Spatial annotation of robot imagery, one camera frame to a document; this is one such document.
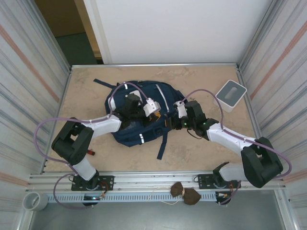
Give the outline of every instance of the backpack strap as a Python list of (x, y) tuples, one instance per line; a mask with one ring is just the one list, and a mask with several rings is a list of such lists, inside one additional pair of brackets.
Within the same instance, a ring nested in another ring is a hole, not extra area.
[(106, 86), (106, 87), (109, 87), (109, 88), (111, 88), (111, 89), (113, 89), (113, 88), (115, 88), (116, 86), (115, 85), (111, 85), (111, 84), (109, 84), (109, 83), (106, 83), (106, 82), (104, 82), (104, 81), (101, 81), (101, 80), (98, 80), (98, 79), (94, 79), (94, 82), (96, 82), (96, 83), (98, 83), (98, 84), (101, 84), (101, 85), (104, 85), (104, 86)]
[(166, 143), (167, 143), (167, 134), (168, 134), (167, 132), (165, 132), (165, 133), (163, 134), (162, 144), (161, 144), (161, 147), (160, 147), (158, 156), (157, 156), (157, 159), (158, 159), (158, 160), (162, 160), (163, 153), (164, 153), (164, 150), (165, 150), (165, 147), (166, 147)]

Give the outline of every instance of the navy blue backpack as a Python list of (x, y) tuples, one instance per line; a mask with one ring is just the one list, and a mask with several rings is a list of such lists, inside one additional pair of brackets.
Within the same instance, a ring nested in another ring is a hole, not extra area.
[[(108, 114), (110, 112), (108, 99), (111, 96), (114, 89), (116, 88), (116, 86), (110, 85), (98, 79), (95, 79), (94, 82), (97, 82), (112, 89), (111, 93), (108, 95), (105, 102), (106, 113)], [(180, 91), (175, 90), (172, 86), (164, 82), (151, 81), (151, 80), (146, 80), (146, 81), (131, 80), (128, 82), (131, 82), (139, 86), (147, 97), (150, 97), (151, 99), (157, 101), (160, 104), (161, 117), (157, 121), (150, 123), (146, 127), (143, 126), (142, 122), (138, 121), (131, 122), (129, 127), (112, 134), (118, 143), (121, 143), (128, 147), (134, 145), (141, 145), (145, 142), (163, 136), (162, 144), (157, 156), (157, 159), (161, 160), (167, 142), (167, 133), (171, 130), (169, 127), (165, 126), (165, 120), (175, 115), (176, 110), (174, 108), (174, 103), (183, 100), (184, 96)], [(137, 90), (135, 87), (128, 84), (120, 87), (114, 94), (115, 106), (116, 107), (123, 106), (126, 95), (135, 90)], [(146, 99), (142, 94), (141, 97), (142, 101), (145, 102)]]

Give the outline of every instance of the corrugated metal wall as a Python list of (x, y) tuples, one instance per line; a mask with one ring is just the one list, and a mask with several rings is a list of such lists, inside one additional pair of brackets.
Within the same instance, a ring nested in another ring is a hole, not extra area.
[[(0, 1), (0, 229), (15, 229), (31, 173), (43, 158), (33, 144), (36, 125), (55, 117), (69, 75), (32, 1)], [(39, 132), (44, 149), (53, 124)]]
[(284, 180), (307, 228), (307, 1), (277, 2), (240, 68), (263, 136), (293, 164)]

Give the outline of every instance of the white cup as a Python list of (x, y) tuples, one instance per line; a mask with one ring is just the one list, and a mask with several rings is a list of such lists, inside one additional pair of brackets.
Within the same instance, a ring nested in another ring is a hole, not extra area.
[(23, 207), (28, 211), (43, 210), (48, 203), (48, 196), (46, 194), (30, 192), (24, 197)]

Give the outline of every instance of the beige tabletop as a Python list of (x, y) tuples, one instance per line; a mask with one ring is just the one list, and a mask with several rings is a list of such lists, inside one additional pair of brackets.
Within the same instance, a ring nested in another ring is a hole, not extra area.
[[(228, 81), (237, 81), (232, 66), (138, 66), (138, 67), (89, 67), (73, 69), (68, 91), (60, 117), (93, 119), (106, 115), (105, 99), (110, 89), (93, 82), (97, 78), (116, 85), (129, 80), (164, 81), (180, 90), (184, 95), (199, 88), (217, 93)], [(213, 104), (211, 95), (197, 92), (188, 100), (197, 100), (207, 118), (220, 120), (219, 108)], [(224, 125), (238, 133), (253, 137), (253, 129), (247, 108), (242, 99), (231, 113), (224, 113)], [(56, 134), (63, 126), (59, 122)], [(162, 137), (151, 142), (126, 147), (117, 143), (112, 134), (94, 138), (90, 149), (95, 156), (87, 155), (99, 171), (185, 171), (212, 170), (219, 164), (230, 161), (240, 162), (231, 150), (218, 143), (195, 139), (186, 130), (172, 130), (162, 160), (157, 154)], [(59, 156), (51, 152), (51, 157)], [(45, 171), (67, 171), (62, 163), (48, 161)]]

